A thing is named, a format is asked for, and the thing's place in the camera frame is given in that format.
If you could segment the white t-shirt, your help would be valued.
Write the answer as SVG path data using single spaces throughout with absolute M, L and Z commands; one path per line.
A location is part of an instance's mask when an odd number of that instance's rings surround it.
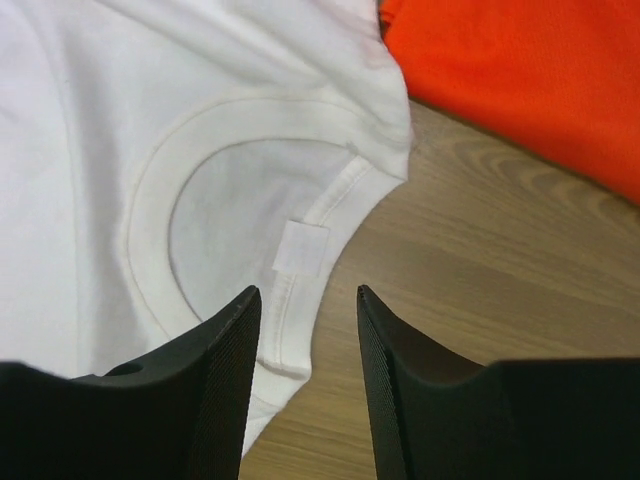
M 101 374 L 255 285 L 251 447 L 411 136 L 373 1 L 3 2 L 2 358 Z

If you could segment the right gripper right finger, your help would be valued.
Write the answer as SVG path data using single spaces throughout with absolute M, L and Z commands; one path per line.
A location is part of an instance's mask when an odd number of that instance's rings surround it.
M 477 364 L 357 293 L 380 479 L 635 479 L 635 358 Z

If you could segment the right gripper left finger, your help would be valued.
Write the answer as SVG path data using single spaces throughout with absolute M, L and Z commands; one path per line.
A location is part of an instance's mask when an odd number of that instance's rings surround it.
M 234 479 L 260 332 L 246 288 L 214 317 L 102 376 L 1 366 L 5 479 Z

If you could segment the orange folded t-shirt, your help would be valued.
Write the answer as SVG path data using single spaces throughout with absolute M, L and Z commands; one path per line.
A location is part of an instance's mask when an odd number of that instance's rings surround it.
M 635 1 L 385 1 L 409 93 L 639 198 Z

